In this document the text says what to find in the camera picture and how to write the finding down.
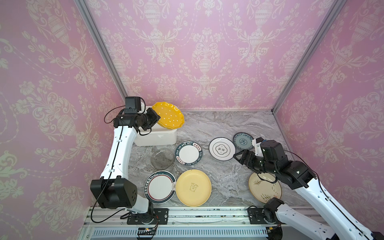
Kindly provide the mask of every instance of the marble countertop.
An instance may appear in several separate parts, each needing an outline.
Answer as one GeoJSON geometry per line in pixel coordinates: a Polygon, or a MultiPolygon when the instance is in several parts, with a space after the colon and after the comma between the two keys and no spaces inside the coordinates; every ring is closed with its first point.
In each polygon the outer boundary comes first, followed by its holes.
{"type": "MultiPolygon", "coordinates": [[[[157,170],[150,161],[157,149],[167,148],[175,151],[176,147],[184,141],[195,141],[203,150],[202,159],[193,166],[184,166],[176,159],[165,169],[171,172],[176,179],[186,170],[198,169],[205,172],[211,183],[212,192],[203,206],[263,206],[249,191],[248,179],[252,171],[240,165],[235,159],[218,161],[209,153],[209,143],[217,137],[232,139],[237,132],[247,132],[254,138],[263,137],[280,142],[283,147],[286,143],[278,125],[269,111],[259,112],[183,112],[185,124],[177,130],[177,143],[167,146],[132,147],[129,160],[129,180],[136,184],[139,195],[144,197],[144,183],[147,178],[157,170]]],[[[280,183],[282,188],[281,199],[288,205],[309,205],[309,203],[292,191],[287,185],[280,183]]],[[[172,199],[161,206],[184,206],[174,194],[172,199]]]]}

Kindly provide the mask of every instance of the pink wallpaper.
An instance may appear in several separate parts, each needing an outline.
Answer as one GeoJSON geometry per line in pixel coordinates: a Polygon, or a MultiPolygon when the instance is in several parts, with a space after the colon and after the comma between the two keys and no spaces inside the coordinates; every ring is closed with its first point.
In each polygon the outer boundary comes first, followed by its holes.
{"type": "Polygon", "coordinates": [[[129,95],[271,109],[333,0],[87,0],[129,95]]]}
{"type": "Polygon", "coordinates": [[[277,113],[292,150],[371,230],[384,229],[383,60],[384,2],[347,1],[277,113]]]}
{"type": "Polygon", "coordinates": [[[0,6],[0,239],[75,240],[122,99],[73,1],[0,6]]]}

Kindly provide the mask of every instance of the black mounting plate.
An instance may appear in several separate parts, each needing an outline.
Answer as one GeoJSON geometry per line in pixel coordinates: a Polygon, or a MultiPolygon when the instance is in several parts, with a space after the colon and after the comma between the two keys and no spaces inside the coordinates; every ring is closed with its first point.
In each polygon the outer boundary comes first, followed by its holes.
{"type": "Polygon", "coordinates": [[[270,224],[265,221],[263,214],[263,207],[248,208],[248,218],[251,224],[270,224]]]}
{"type": "MultiPolygon", "coordinates": [[[[159,224],[158,225],[166,225],[168,223],[168,211],[169,209],[153,209],[155,212],[155,215],[159,218],[159,224]]],[[[128,225],[141,225],[143,224],[138,219],[139,216],[136,214],[132,214],[130,217],[127,218],[127,224],[128,225]]],[[[156,220],[154,219],[149,225],[156,224],[156,220]]]]}

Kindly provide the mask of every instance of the white bin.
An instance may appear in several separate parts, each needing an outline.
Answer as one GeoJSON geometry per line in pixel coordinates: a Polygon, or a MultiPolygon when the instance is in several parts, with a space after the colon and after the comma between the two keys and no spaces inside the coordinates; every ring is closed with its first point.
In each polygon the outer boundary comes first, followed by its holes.
{"type": "MultiPolygon", "coordinates": [[[[139,128],[141,134],[149,133],[149,129],[144,131],[141,127],[139,128]]],[[[136,134],[134,143],[139,146],[159,146],[159,145],[173,145],[177,141],[177,129],[167,129],[159,124],[155,124],[152,127],[152,132],[148,135],[141,136],[139,133],[136,134]]]]}

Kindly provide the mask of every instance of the beige plate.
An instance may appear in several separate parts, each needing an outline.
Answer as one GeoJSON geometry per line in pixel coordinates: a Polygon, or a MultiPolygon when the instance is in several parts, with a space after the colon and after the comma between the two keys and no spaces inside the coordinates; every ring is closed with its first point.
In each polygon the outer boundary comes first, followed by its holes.
{"type": "MultiPolygon", "coordinates": [[[[273,182],[275,177],[269,173],[260,173],[260,178],[273,182]]],[[[271,184],[260,180],[256,173],[249,177],[248,186],[252,195],[262,203],[267,203],[271,198],[281,198],[281,186],[279,182],[271,184]]]]}
{"type": "Polygon", "coordinates": [[[187,206],[197,207],[211,195],[211,181],[202,171],[191,169],[183,172],[176,182],[176,195],[187,206]]]}

